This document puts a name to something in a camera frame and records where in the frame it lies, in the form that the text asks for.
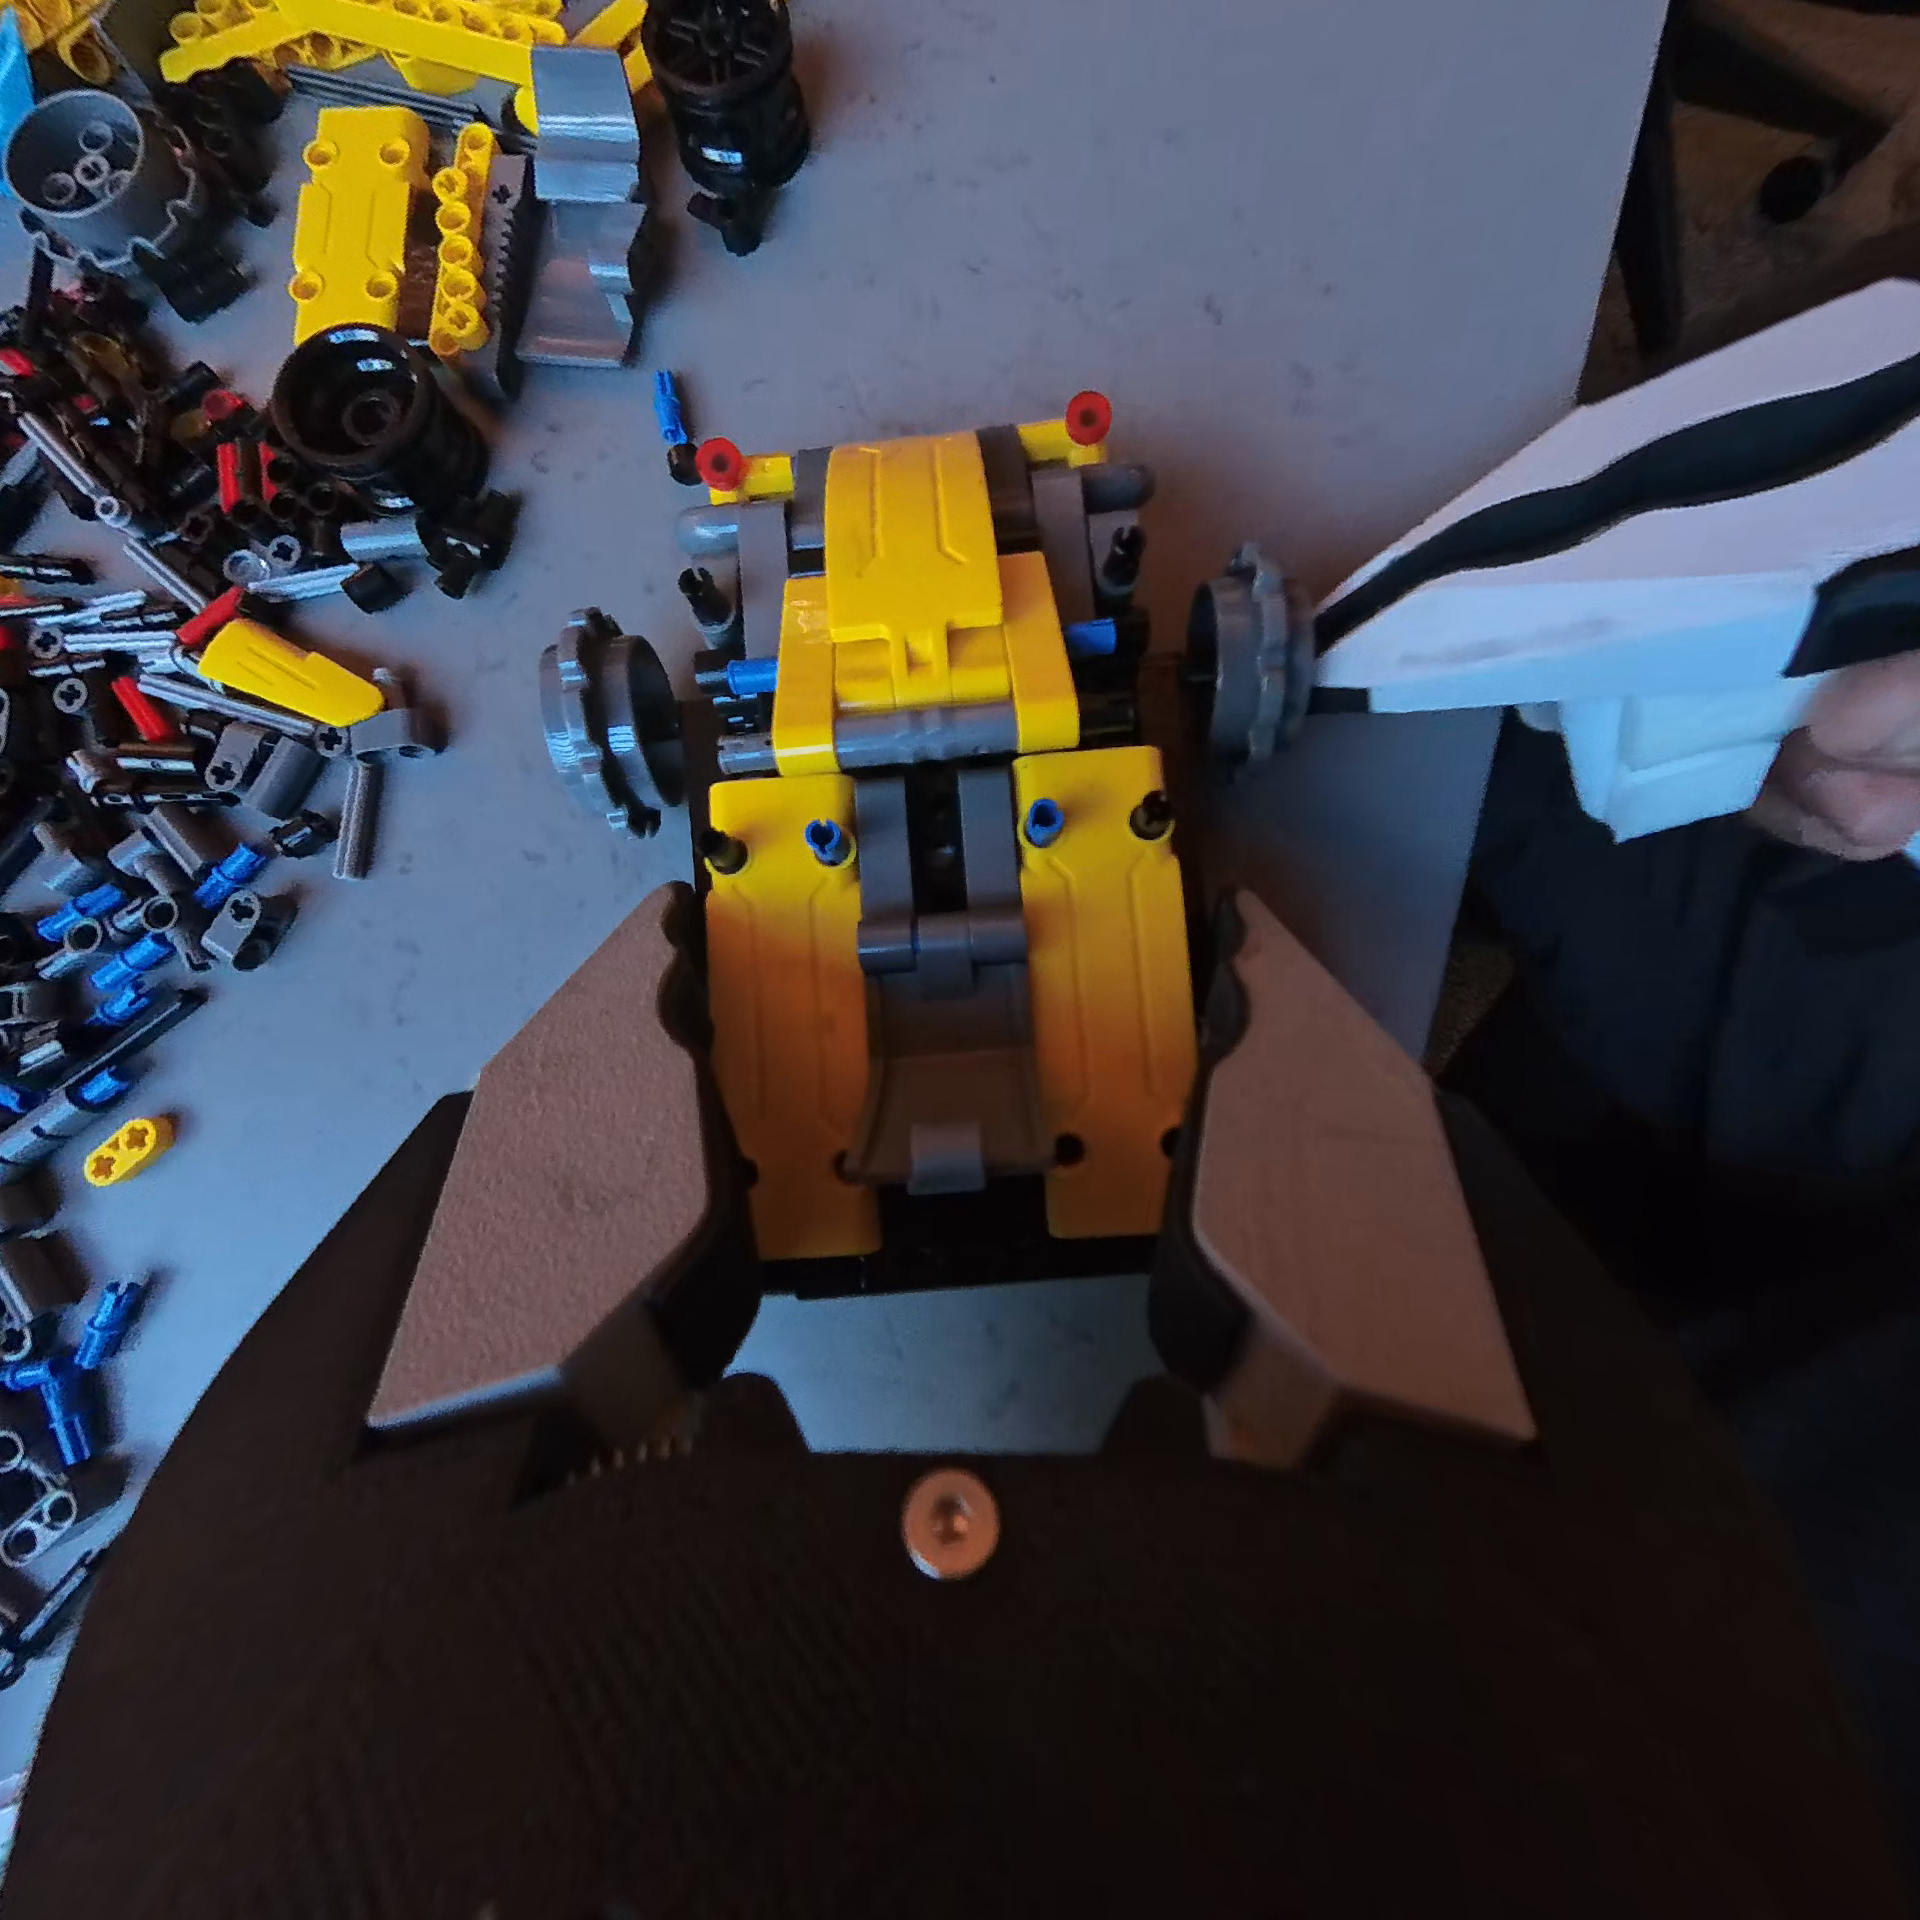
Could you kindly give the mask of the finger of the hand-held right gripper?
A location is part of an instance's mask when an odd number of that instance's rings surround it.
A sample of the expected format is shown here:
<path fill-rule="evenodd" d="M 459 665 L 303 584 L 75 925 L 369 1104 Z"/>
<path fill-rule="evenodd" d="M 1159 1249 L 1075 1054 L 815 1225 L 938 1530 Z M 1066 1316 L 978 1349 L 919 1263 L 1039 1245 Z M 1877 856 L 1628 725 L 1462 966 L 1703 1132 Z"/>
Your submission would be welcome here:
<path fill-rule="evenodd" d="M 1918 649 L 1918 423 L 1804 476 L 1455 570 L 1321 664 L 1376 712 L 1522 707 L 1616 838 L 1746 809 L 1837 673 Z"/>
<path fill-rule="evenodd" d="M 1566 649 L 1658 586 L 1752 581 L 1805 606 L 1818 570 L 1912 537 L 1918 282 L 1882 276 L 1577 407 L 1362 567 L 1324 649 Z"/>

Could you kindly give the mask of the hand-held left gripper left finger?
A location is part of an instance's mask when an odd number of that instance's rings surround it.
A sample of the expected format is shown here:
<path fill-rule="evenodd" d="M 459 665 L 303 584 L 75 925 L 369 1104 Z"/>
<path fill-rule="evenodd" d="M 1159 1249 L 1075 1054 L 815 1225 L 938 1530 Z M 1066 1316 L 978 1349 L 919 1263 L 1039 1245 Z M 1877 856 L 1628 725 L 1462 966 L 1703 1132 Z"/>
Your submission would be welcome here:
<path fill-rule="evenodd" d="M 762 1301 L 699 901 L 659 886 L 479 1072 L 369 1427 L 685 1427 Z"/>

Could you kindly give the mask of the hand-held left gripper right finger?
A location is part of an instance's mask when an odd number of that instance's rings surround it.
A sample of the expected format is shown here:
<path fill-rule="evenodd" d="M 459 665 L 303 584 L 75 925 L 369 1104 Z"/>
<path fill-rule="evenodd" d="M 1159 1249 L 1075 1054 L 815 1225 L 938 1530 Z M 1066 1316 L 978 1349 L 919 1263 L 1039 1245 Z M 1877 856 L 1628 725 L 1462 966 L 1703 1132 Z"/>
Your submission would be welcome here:
<path fill-rule="evenodd" d="M 1217 1460 L 1294 1468 L 1348 1417 L 1535 1441 L 1433 1083 L 1251 892 L 1217 901 L 1151 1340 Z"/>

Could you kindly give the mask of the yellow toy brick car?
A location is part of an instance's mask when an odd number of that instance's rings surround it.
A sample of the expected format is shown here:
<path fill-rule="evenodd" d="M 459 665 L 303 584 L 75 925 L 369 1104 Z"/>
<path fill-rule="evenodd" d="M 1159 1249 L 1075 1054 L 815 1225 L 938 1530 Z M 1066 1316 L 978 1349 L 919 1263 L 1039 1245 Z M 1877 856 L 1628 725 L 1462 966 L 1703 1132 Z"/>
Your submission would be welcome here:
<path fill-rule="evenodd" d="M 1152 469 L 1105 394 L 930 437 L 680 445 L 692 703 L 580 609 L 548 756 L 692 832 L 717 1091 L 798 1292 L 1142 1263 L 1198 1074 L 1174 690 L 1136 603 Z"/>

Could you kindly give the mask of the person's right hand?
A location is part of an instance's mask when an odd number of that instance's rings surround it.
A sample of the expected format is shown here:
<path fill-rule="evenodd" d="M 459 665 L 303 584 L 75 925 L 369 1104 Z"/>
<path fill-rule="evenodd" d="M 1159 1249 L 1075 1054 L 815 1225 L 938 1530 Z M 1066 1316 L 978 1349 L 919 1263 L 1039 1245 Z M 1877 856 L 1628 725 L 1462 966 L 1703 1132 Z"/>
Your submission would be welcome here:
<path fill-rule="evenodd" d="M 1809 851 L 1875 862 L 1918 843 L 1918 652 L 1832 673 L 1781 744 L 1746 820 Z"/>

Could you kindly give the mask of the yellow curved panel piece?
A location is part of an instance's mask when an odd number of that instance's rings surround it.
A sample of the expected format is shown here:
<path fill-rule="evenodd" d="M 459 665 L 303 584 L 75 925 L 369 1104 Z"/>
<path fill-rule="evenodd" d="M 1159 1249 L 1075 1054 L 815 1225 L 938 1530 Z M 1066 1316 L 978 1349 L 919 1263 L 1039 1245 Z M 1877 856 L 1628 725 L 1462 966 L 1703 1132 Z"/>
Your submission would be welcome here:
<path fill-rule="evenodd" d="M 364 680 L 325 652 L 294 645 L 252 616 L 225 619 L 198 652 L 203 682 L 348 731 L 386 707 L 379 682 Z"/>

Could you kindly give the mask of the pile of small brick parts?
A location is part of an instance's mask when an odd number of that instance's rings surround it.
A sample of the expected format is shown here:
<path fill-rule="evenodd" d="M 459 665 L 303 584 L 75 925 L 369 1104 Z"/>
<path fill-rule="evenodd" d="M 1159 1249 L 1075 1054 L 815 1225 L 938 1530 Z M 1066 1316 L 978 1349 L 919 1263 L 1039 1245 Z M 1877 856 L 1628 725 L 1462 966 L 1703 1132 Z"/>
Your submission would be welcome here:
<path fill-rule="evenodd" d="M 51 1164 L 123 1120 L 150 1051 L 288 938 L 301 858 L 364 878 L 379 780 L 436 753 L 395 670 L 288 632 L 315 598 L 386 609 L 426 570 L 465 593 L 514 542 L 491 482 L 383 513 L 299 460 L 267 402 L 170 361 L 101 272 L 31 272 L 4 307 L 4 1683 L 58 1632 L 100 1553 L 24 1572 L 93 1517 L 105 1369 L 147 1282 L 86 1285 Z M 252 616 L 372 680 L 348 731 L 203 682 Z"/>

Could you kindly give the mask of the black toy tyre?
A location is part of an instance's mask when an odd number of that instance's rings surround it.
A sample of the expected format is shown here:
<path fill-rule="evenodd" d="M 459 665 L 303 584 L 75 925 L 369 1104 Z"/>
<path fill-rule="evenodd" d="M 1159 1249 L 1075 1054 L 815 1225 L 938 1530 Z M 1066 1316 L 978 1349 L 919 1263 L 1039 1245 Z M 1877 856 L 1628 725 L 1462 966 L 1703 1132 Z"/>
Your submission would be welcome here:
<path fill-rule="evenodd" d="M 383 513 L 446 510 L 486 482 L 486 439 L 409 338 L 372 322 L 311 333 L 267 402 L 277 439 Z"/>

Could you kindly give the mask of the yellow holed beam piece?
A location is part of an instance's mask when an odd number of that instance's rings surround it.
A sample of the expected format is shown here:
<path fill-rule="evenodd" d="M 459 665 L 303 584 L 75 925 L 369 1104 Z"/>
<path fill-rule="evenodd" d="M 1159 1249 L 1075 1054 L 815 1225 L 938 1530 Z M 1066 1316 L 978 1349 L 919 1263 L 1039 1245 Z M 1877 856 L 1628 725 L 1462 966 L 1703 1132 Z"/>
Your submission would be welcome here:
<path fill-rule="evenodd" d="M 451 161 L 433 176 L 438 276 L 433 292 L 427 349 L 459 361 L 491 338 L 483 287 L 483 204 L 496 132 L 483 121 L 460 128 Z"/>

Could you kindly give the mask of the yellow rectangular panel piece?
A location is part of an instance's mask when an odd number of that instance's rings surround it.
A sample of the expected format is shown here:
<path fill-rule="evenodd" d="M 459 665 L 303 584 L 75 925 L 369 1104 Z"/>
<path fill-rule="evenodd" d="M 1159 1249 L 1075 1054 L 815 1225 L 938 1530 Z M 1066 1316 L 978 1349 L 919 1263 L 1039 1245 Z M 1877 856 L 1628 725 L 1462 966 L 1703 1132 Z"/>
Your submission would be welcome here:
<path fill-rule="evenodd" d="M 340 322 L 427 343 L 433 249 L 416 236 L 436 168 L 427 121 L 409 103 L 325 106 L 303 163 L 288 282 L 294 347 Z"/>

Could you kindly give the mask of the black spoked toy wheel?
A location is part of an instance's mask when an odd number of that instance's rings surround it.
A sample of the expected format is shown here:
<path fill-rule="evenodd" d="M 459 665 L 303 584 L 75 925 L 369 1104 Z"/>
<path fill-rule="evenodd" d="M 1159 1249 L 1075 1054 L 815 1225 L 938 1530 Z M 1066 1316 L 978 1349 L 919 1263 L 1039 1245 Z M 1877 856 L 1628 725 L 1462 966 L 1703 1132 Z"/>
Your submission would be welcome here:
<path fill-rule="evenodd" d="M 786 6 L 651 4 L 639 48 L 696 183 L 685 210 L 728 252 L 756 252 L 775 192 L 810 152 Z"/>

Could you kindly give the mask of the grey curved panel piece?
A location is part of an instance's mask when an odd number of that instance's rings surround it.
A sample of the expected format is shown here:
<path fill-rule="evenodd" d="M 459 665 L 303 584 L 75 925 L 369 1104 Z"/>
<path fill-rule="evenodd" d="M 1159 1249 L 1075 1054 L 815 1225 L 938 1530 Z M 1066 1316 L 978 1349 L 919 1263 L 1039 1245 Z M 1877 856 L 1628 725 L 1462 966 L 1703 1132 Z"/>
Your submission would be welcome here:
<path fill-rule="evenodd" d="M 535 252 L 521 355 L 626 364 L 651 275 L 651 201 L 625 66 L 611 48 L 539 46 L 533 102 Z"/>

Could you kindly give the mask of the grey wheel hub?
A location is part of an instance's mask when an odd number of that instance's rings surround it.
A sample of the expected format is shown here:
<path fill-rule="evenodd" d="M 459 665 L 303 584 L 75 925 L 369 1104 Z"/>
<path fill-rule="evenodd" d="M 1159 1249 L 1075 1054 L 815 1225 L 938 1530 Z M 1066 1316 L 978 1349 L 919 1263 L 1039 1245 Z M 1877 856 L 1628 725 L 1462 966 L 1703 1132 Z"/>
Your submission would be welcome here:
<path fill-rule="evenodd" d="M 203 176 L 180 130 L 105 88 L 31 106 L 4 146 L 4 185 L 40 252 L 105 275 L 176 257 L 205 226 Z"/>

